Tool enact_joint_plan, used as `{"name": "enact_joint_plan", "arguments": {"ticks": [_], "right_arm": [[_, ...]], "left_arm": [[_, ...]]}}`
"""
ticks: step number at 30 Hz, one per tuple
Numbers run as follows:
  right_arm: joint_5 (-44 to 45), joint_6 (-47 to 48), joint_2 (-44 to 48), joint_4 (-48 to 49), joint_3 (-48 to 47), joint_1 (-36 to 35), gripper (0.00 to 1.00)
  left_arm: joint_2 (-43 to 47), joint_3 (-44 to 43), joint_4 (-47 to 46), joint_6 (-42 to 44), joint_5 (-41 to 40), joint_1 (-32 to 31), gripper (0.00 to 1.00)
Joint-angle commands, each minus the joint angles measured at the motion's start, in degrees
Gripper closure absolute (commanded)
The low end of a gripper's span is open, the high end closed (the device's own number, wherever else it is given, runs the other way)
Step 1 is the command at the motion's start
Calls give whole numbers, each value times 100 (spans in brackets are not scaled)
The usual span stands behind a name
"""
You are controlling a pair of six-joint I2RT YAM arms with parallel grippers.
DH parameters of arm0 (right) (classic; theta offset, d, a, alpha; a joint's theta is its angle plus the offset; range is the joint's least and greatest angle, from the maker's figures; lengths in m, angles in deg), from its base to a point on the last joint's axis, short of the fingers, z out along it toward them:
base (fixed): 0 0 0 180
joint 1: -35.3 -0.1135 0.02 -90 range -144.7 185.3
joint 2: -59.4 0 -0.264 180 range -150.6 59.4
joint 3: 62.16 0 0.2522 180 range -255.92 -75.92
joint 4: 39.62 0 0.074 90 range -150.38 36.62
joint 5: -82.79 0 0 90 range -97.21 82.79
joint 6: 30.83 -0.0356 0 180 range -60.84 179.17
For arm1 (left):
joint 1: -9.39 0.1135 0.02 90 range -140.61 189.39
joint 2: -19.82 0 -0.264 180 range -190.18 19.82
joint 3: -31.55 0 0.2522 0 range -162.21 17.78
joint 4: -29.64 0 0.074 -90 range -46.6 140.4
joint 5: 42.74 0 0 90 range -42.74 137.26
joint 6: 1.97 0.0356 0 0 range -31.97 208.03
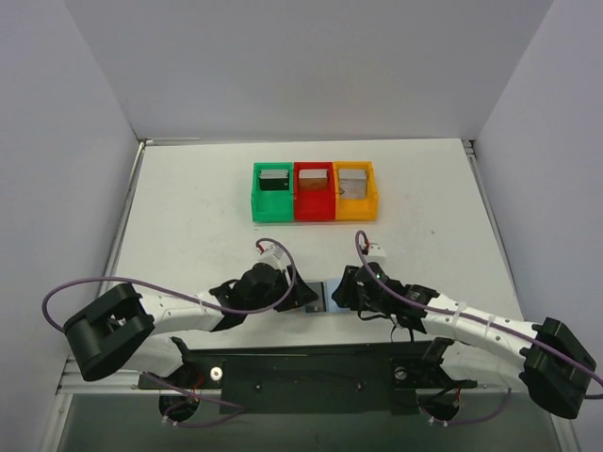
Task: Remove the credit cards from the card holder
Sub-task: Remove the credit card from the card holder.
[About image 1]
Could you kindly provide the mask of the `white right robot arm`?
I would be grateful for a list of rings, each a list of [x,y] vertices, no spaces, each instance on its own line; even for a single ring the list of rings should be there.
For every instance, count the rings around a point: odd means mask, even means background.
[[[594,377],[594,358],[560,320],[542,323],[492,315],[419,284],[388,277],[381,266],[346,266],[332,294],[340,308],[393,317],[402,327],[449,340],[421,361],[425,381],[472,380],[527,393],[541,409],[575,419]]]

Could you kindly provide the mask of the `beige leather card holder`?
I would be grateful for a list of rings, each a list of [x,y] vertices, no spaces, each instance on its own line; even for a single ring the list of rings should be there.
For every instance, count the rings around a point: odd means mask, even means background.
[[[318,299],[304,305],[302,311],[306,315],[342,315],[350,312],[349,308],[341,308],[332,299],[341,279],[313,281],[307,285],[318,295]]]

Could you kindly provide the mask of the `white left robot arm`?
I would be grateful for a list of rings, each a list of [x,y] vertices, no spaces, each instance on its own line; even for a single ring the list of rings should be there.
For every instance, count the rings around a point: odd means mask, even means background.
[[[185,357],[180,331],[226,331],[241,325],[250,311],[284,312],[318,300],[318,294],[288,265],[254,265],[195,303],[176,296],[141,294],[120,283],[71,318],[64,334],[85,381],[104,379],[121,369],[147,371],[170,386],[189,384],[194,365]]]

